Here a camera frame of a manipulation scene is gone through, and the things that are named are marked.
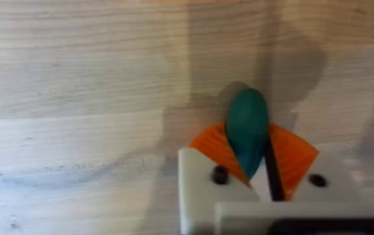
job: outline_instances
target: black hole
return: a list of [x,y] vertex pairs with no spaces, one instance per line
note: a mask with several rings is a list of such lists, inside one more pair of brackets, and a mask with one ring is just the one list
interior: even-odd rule
[[328,186],[328,181],[326,180],[326,178],[319,174],[310,174],[309,181],[311,184],[313,184],[316,187],[327,187]]
[[218,185],[228,183],[228,169],[224,166],[216,166],[211,173],[211,179]]

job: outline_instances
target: teal egg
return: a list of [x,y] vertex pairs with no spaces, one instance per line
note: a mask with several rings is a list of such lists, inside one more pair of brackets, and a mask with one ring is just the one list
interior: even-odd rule
[[268,107],[261,92],[244,89],[232,101],[226,115],[226,135],[248,179],[257,171],[266,151]]

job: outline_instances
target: wooden surface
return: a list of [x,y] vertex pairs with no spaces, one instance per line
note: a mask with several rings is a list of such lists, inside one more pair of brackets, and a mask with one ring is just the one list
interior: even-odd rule
[[177,234],[241,83],[374,201],[374,1],[0,0],[0,234]]

